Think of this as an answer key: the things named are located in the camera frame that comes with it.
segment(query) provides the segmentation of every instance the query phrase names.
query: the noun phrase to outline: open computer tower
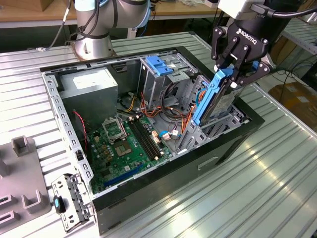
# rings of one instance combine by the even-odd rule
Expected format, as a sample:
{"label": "open computer tower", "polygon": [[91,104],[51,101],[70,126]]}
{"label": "open computer tower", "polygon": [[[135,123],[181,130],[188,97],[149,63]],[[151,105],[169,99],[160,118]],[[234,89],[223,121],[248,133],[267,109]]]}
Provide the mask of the open computer tower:
{"label": "open computer tower", "polygon": [[264,122],[225,95],[192,120],[214,74],[184,47],[41,69],[75,174],[52,183],[66,232],[100,234],[223,163]]}

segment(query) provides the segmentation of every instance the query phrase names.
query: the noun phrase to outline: aluminum extrusion table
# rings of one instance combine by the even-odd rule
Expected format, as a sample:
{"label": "aluminum extrusion table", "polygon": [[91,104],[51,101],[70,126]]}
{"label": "aluminum extrusion table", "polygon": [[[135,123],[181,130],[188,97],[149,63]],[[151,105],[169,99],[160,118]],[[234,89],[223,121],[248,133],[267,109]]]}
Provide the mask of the aluminum extrusion table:
{"label": "aluminum extrusion table", "polygon": [[[210,47],[177,33],[113,41],[119,55],[186,46],[208,68]],[[77,61],[69,47],[0,54],[0,143],[34,138],[52,202],[51,182],[73,172],[39,67]],[[317,228],[317,135],[257,86],[242,99],[265,119],[224,164],[110,230],[104,237],[310,237]],[[54,208],[3,234],[97,237],[90,220],[65,234]]]}
{"label": "aluminum extrusion table", "polygon": [[292,19],[282,32],[282,35],[311,54],[317,54],[317,26],[310,25],[300,19]]}

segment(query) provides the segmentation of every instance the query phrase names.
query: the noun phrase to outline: wooden shelf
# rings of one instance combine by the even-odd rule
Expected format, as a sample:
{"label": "wooden shelf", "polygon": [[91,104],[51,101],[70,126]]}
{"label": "wooden shelf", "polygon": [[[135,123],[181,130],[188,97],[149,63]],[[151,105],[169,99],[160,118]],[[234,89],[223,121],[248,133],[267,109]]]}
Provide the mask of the wooden shelf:
{"label": "wooden shelf", "polygon": [[[54,0],[44,12],[3,6],[3,9],[0,10],[0,22],[62,20],[65,9],[66,5],[63,0]],[[204,4],[198,4],[197,6],[187,6],[179,1],[158,2],[156,5],[157,16],[206,15],[214,14],[215,11],[215,8],[209,8]],[[74,19],[76,19],[76,10],[74,5],[72,5],[67,20]]]}

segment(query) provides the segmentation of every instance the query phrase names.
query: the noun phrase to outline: blue latch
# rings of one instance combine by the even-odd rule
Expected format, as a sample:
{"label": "blue latch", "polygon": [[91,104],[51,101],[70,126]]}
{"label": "blue latch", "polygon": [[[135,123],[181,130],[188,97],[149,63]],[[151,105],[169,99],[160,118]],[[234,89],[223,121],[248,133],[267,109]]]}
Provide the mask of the blue latch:
{"label": "blue latch", "polygon": [[173,69],[167,67],[164,61],[162,61],[158,56],[148,56],[145,57],[145,59],[158,76],[174,73]]}

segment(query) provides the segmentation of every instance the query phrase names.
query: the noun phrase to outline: yellow wire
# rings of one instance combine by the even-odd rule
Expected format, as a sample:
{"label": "yellow wire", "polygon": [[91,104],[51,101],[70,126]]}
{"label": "yellow wire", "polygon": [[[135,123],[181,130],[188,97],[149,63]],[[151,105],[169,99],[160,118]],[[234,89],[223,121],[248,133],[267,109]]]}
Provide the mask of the yellow wire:
{"label": "yellow wire", "polygon": [[132,98],[131,106],[127,110],[125,110],[126,113],[130,112],[133,109],[134,99],[135,97]]}

